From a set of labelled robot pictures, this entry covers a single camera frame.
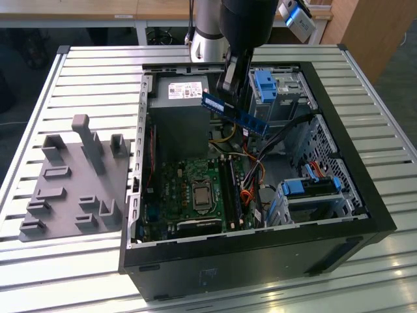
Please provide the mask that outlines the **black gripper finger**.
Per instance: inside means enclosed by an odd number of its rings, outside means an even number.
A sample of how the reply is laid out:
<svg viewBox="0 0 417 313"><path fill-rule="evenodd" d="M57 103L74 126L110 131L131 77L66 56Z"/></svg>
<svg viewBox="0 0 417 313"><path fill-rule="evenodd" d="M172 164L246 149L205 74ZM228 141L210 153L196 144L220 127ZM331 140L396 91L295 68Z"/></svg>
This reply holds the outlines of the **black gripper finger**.
<svg viewBox="0 0 417 313"><path fill-rule="evenodd" d="M216 85L217 91L223 97L233 96L237 91L239 70L238 62L238 55L233 53L231 48L228 48L224 70L220 74Z"/></svg>
<svg viewBox="0 0 417 313"><path fill-rule="evenodd" d="M237 107L243 108L246 93L248 89L248 74L251 67L253 57L253 49L244 50L242 54L237 57L237 91L236 91L236 99L237 99Z"/></svg>

